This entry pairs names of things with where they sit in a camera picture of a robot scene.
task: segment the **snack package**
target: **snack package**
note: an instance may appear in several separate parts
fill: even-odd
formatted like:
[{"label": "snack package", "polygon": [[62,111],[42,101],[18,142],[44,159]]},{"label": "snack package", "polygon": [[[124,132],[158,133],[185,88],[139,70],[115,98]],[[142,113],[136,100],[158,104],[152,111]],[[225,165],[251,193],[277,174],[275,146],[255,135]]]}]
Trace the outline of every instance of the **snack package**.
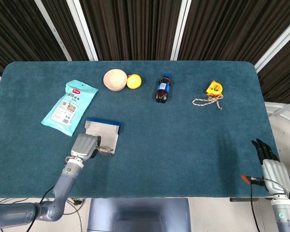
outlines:
[{"label": "snack package", "polygon": [[66,94],[59,99],[41,122],[72,136],[84,111],[98,92],[83,82],[72,80],[66,84]]}]

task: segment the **rope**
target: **rope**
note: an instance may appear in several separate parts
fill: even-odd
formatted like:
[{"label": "rope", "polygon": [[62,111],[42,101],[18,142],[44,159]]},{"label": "rope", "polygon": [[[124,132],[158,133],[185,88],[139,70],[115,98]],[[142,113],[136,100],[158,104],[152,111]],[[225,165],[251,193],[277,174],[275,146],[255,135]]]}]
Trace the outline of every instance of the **rope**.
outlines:
[{"label": "rope", "polygon": [[[205,105],[209,105],[209,104],[212,104],[212,103],[215,103],[217,104],[217,107],[219,110],[222,110],[222,107],[220,106],[218,100],[220,99],[223,99],[223,95],[218,95],[217,97],[212,97],[212,96],[209,96],[207,99],[199,99],[199,98],[196,98],[192,101],[192,104],[196,105],[196,106],[205,106]],[[197,104],[195,103],[196,101],[201,101],[201,102],[207,102],[207,103],[204,103],[204,104]]]}]

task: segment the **plastic bottle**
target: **plastic bottle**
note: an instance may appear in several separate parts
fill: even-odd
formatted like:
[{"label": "plastic bottle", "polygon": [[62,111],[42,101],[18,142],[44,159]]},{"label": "plastic bottle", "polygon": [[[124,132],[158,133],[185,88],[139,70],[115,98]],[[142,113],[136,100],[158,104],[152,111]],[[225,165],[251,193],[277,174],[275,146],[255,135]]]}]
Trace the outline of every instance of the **plastic bottle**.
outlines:
[{"label": "plastic bottle", "polygon": [[156,102],[165,103],[166,100],[168,100],[170,86],[171,86],[170,74],[164,73],[163,77],[159,81],[158,90],[155,95]]}]

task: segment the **black curtain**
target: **black curtain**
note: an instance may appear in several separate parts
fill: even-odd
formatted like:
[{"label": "black curtain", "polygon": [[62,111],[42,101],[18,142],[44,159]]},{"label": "black curtain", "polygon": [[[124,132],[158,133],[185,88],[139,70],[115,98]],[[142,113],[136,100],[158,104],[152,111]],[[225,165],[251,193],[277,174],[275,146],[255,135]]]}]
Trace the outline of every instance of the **black curtain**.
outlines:
[{"label": "black curtain", "polygon": [[192,0],[178,59],[255,64],[289,24],[290,0]]},{"label": "black curtain", "polygon": [[27,60],[66,58],[33,0],[0,0],[0,75]]},{"label": "black curtain", "polygon": [[42,0],[72,60],[88,60],[66,0]]},{"label": "black curtain", "polygon": [[290,41],[258,75],[265,101],[290,103]]},{"label": "black curtain", "polygon": [[169,60],[181,0],[81,0],[99,60]]}]

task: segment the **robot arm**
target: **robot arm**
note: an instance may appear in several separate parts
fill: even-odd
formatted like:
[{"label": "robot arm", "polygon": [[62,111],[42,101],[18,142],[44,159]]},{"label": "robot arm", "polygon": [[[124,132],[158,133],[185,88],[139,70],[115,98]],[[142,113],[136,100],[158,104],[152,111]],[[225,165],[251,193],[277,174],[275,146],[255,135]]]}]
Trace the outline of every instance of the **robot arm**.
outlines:
[{"label": "robot arm", "polygon": [[263,178],[250,177],[251,184],[264,181],[266,189],[273,195],[271,205],[279,232],[290,232],[290,178],[284,163],[273,154],[269,145],[260,139],[252,141],[262,165]]},{"label": "robot arm", "polygon": [[71,157],[67,157],[67,164],[53,188],[54,201],[0,204],[0,229],[26,225],[35,219],[59,220],[63,215],[68,195],[84,166],[83,162],[95,157],[100,141],[100,137],[79,134],[72,147]]}]

